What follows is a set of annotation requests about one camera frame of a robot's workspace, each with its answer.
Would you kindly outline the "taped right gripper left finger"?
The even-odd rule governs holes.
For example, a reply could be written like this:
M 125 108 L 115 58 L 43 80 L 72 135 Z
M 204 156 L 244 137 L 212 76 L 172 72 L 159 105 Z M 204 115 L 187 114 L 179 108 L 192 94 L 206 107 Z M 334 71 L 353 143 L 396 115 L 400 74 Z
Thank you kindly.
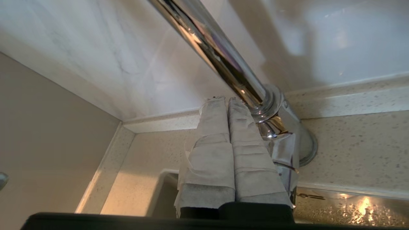
M 203 104 L 194 140 L 179 170 L 178 218 L 185 209 L 217 210 L 235 201 L 234 156 L 224 97 Z

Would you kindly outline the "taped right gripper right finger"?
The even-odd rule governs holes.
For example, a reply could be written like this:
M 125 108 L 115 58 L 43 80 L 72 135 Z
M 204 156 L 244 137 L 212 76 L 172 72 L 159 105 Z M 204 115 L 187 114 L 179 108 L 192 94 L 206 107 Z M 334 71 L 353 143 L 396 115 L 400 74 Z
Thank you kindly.
M 230 141 L 234 155 L 237 202 L 294 206 L 244 103 L 232 97 L 228 106 Z

